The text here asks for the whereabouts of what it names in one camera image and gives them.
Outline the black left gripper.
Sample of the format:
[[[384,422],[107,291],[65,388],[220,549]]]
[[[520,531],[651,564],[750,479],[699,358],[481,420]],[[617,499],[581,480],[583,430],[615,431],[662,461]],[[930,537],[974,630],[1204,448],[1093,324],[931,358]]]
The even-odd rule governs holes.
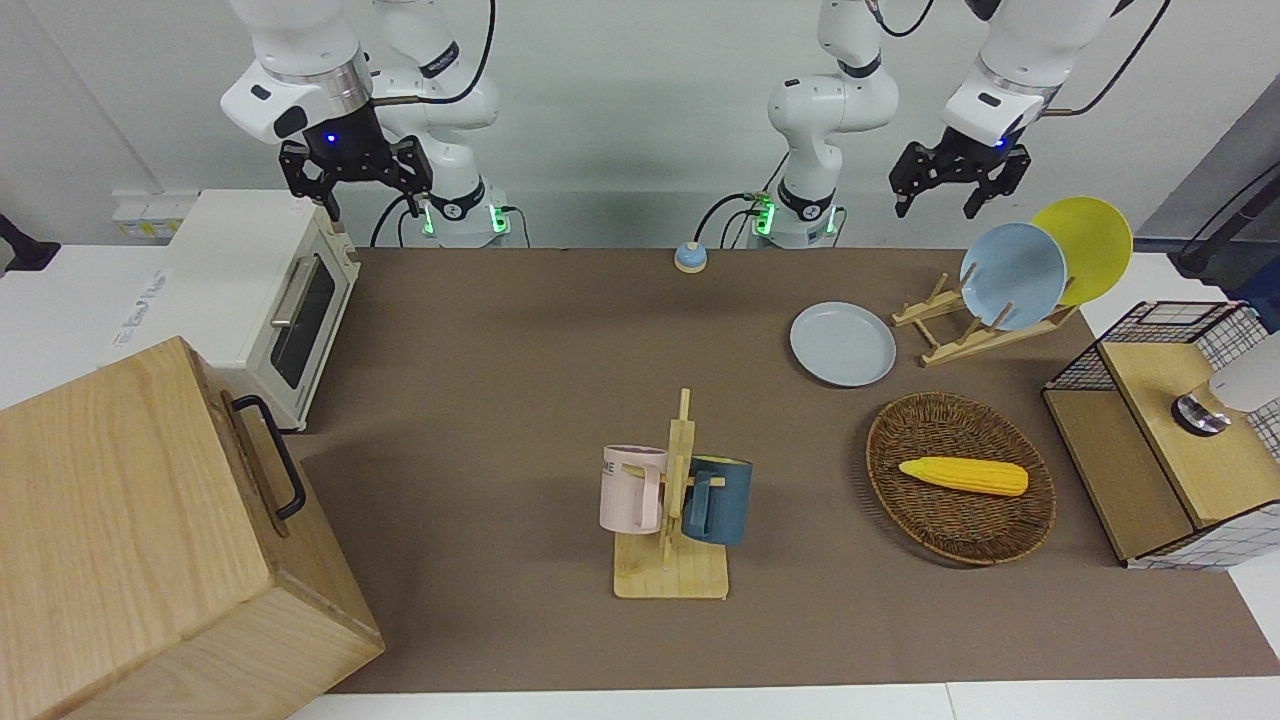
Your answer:
[[[1030,167],[1020,136],[1016,131],[987,145],[948,127],[932,147],[909,142],[890,172],[896,217],[904,219],[915,199],[940,184],[975,186],[963,206],[968,220],[991,200],[1012,195]]]

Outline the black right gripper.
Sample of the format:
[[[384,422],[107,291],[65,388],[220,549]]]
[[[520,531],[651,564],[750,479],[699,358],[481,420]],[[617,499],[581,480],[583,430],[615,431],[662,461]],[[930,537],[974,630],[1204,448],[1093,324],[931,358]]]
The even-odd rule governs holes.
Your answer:
[[[421,141],[406,135],[390,141],[374,102],[302,131],[303,141],[284,141],[279,164],[289,191],[340,222],[334,188],[342,182],[378,182],[401,192],[412,217],[421,217],[434,173]]]

